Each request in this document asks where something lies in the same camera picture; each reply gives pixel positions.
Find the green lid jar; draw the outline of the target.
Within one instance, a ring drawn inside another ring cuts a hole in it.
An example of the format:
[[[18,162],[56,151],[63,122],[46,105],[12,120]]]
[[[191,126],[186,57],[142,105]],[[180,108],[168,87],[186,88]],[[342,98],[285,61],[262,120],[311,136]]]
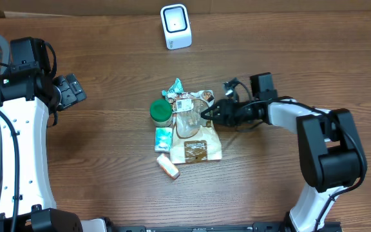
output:
[[[172,107],[165,99],[153,101],[149,112],[156,127],[169,127],[172,124]]]

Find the beige plastic pouch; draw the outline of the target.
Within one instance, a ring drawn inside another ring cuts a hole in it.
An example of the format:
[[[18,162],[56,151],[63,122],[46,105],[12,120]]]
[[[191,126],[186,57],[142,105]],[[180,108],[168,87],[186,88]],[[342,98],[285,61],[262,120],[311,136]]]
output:
[[[190,164],[222,159],[222,145],[211,120],[201,113],[214,103],[211,90],[169,93],[175,121],[170,159],[173,164]]]

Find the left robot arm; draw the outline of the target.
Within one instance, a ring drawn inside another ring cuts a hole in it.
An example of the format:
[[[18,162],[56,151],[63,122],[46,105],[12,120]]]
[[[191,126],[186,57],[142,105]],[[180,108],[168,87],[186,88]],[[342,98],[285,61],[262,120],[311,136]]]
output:
[[[108,219],[81,220],[57,209],[50,187],[50,116],[86,99],[76,76],[57,75],[52,45],[0,36],[0,231],[112,231]]]

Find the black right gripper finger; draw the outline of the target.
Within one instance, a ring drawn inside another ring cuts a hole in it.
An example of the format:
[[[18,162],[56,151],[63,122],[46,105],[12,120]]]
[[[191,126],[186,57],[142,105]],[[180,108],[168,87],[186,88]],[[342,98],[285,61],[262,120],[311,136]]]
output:
[[[220,118],[218,116],[210,116],[210,115],[201,114],[201,118],[208,120],[208,121],[212,121],[214,124],[220,123]]]
[[[217,101],[206,110],[202,111],[201,117],[217,117],[221,115],[221,101]]]

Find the blue Kleenex tissue pack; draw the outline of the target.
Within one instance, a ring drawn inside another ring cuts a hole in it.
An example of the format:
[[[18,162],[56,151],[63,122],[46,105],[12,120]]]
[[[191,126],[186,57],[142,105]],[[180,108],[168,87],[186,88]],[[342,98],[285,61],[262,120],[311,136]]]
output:
[[[173,129],[170,127],[156,128],[155,151],[169,153],[173,140]]]

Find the orange white tissue pack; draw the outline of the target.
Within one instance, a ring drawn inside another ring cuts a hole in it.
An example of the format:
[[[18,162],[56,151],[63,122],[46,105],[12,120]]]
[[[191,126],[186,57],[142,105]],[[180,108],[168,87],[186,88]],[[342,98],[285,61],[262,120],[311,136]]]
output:
[[[158,165],[172,178],[177,179],[180,176],[179,169],[170,161],[170,159],[164,154],[161,153],[157,157]]]

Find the teal tissue pack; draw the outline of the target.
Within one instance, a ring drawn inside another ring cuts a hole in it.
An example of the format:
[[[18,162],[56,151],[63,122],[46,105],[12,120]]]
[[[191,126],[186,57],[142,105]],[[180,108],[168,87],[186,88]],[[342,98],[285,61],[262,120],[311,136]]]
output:
[[[162,90],[162,96],[167,98],[170,93],[183,93],[184,88],[179,78],[176,78],[174,84],[168,90]]]

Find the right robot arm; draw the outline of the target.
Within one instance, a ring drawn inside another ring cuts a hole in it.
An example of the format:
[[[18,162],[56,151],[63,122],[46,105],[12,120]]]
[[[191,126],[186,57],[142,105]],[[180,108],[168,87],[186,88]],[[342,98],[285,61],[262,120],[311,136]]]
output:
[[[266,123],[296,134],[305,179],[296,205],[283,221],[255,222],[253,231],[341,231],[340,223],[326,223],[325,218],[340,195],[360,187],[368,167],[351,112],[280,97],[269,72],[250,77],[249,100],[241,102],[235,90],[240,83],[237,78],[225,82],[226,99],[204,110],[201,118],[235,128]]]

